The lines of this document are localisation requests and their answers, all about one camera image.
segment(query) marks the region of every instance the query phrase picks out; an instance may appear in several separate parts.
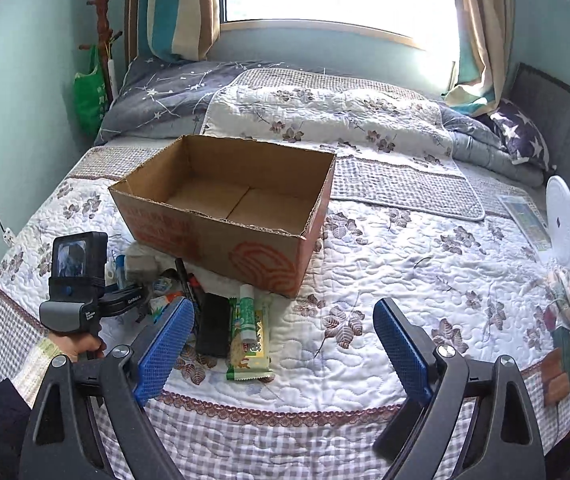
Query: wooden coat rack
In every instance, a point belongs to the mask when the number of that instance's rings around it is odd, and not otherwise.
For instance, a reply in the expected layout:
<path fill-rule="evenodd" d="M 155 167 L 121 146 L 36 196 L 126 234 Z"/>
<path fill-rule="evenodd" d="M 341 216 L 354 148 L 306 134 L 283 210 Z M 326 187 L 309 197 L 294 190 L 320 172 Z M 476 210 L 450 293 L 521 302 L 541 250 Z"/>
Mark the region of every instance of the wooden coat rack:
<path fill-rule="evenodd" d="M 105 88 L 107 89 L 107 97 L 111 103 L 114 96 L 111 92 L 111 85 L 109 81 L 109 70 L 107 68 L 108 60 L 110 59 L 111 44 L 122 36 L 122 30 L 114 35 L 114 31 L 110 28 L 110 20 L 107 17 L 110 0 L 89 0 L 87 5 L 96 7 L 97 31 L 98 31 L 98 56 L 100 57 L 100 66 L 102 67 L 102 75 L 105 79 Z M 92 46 L 82 44 L 79 46 L 81 50 L 89 50 Z"/>

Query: person's hand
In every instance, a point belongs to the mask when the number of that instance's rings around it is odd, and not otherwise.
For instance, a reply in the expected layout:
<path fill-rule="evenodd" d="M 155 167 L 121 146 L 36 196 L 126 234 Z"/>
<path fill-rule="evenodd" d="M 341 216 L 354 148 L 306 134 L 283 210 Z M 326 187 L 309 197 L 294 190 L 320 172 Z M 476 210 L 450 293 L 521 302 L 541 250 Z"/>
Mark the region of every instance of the person's hand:
<path fill-rule="evenodd" d="M 105 343 L 89 333 L 63 335 L 49 332 L 48 337 L 73 362 L 77 362 L 78 356 L 85 352 L 95 352 L 97 358 L 105 356 Z"/>

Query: quilted bedspread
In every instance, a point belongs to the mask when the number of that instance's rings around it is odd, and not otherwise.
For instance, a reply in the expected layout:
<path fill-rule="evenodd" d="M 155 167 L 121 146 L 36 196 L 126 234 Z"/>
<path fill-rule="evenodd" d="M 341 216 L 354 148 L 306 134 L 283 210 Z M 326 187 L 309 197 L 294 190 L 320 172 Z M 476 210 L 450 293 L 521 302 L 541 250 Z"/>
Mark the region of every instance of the quilted bedspread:
<path fill-rule="evenodd" d="M 44 333 L 38 307 L 47 298 L 54 238 L 105 231 L 108 253 L 123 252 L 132 237 L 108 187 L 157 151 L 93 148 L 18 234 L 0 264 L 0 380 L 17 372 Z M 476 192 L 517 191 L 496 181 Z M 481 221 L 331 200 L 298 297 L 268 298 L 273 378 L 226 380 L 226 363 L 197 354 L 190 340 L 147 404 L 185 477 L 382 478 L 389 464 L 371 445 L 405 397 L 373 330 L 373 306 L 383 297 L 465 356 L 512 355 L 551 449 L 570 430 L 570 394 L 544 407 L 539 368 L 553 350 L 545 268 L 491 199 L 482 200 Z M 208 291 L 238 293 L 238 282 L 191 270 Z M 437 478 L 451 474 L 472 410 L 467 400 Z M 114 472 L 130 478 L 104 407 L 97 421 Z"/>

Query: open cardboard box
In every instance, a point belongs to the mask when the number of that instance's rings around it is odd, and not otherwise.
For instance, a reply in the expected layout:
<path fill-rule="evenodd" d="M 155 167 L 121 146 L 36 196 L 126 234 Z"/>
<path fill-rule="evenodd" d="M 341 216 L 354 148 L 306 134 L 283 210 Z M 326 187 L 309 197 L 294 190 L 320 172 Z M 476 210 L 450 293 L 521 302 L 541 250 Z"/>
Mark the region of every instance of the open cardboard box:
<path fill-rule="evenodd" d="M 335 156 L 184 136 L 110 187 L 136 240 L 293 298 L 321 231 Z"/>

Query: striped curtain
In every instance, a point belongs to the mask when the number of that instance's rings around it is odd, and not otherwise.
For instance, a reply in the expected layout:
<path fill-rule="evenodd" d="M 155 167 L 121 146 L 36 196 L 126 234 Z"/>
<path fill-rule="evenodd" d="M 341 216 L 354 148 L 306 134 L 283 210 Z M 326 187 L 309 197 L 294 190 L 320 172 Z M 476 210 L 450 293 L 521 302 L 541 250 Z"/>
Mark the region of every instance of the striped curtain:
<path fill-rule="evenodd" d="M 498 106 L 505 87 L 514 0 L 456 0 L 460 59 L 456 85 L 445 96 L 455 110 L 475 117 Z"/>
<path fill-rule="evenodd" d="M 147 0 L 147 43 L 165 61 L 205 59 L 219 31 L 219 0 Z"/>

